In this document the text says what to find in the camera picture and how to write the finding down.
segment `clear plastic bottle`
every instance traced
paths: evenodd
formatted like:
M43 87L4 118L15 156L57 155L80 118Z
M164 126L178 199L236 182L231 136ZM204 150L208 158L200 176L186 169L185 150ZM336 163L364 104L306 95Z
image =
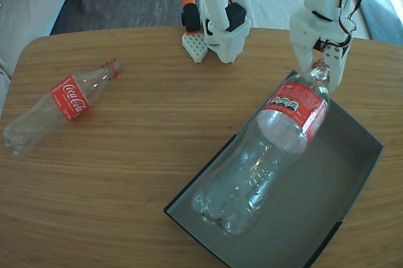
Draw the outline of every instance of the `clear plastic bottle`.
M288 78L232 143L236 150L201 180L192 207L226 235L254 225L279 172L312 141L329 108L329 68L322 61Z
M44 94L3 131L13 154L27 154L44 136L65 125L97 102L108 83L122 71L117 60L100 69L77 72Z

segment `gray box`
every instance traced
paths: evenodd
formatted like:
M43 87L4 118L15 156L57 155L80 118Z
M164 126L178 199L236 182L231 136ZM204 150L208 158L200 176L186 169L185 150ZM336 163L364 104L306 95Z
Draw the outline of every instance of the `gray box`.
M191 197L199 181L234 150L231 141L235 137L164 212L229 267L310 267L358 197L382 144L331 101L312 145L276 179L258 222L246 233L230 238L202 222L191 208Z

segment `white robotic arm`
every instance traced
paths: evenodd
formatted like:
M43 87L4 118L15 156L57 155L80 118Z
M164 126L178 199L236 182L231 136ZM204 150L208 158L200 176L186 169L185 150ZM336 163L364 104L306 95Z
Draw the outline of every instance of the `white robotic arm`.
M352 13L347 11L350 1L304 0L304 7L290 19L290 42L301 70L306 71L312 65L313 49L323 52L330 68L330 91L341 82L351 32L355 29L350 21ZM197 38L206 51L195 55L192 32L184 35L185 49L196 62L202 61L207 48L216 52L222 62L233 62L242 52L244 39L253 25L250 0L200 0L199 9L202 34Z

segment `coca-cola logo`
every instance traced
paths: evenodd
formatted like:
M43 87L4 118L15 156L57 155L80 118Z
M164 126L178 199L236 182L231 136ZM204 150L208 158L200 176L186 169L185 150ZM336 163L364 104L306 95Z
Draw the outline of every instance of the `coca-cola logo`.
M76 93L77 87L73 84L67 84L63 87L63 91L65 95L69 99L72 107L76 112L81 112L83 109L86 109L86 102L80 98L78 98Z

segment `wooden table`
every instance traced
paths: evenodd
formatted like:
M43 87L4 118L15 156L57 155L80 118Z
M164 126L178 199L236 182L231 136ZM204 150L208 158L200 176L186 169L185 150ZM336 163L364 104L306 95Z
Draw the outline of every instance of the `wooden table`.
M233 65L196 65L182 33L73 33L24 51L2 129L72 72L117 57L124 73L28 157L1 144L0 267L223 267L162 209L297 61L287 31L252 30ZM385 151L314 267L402 267L403 48L355 40L333 99Z

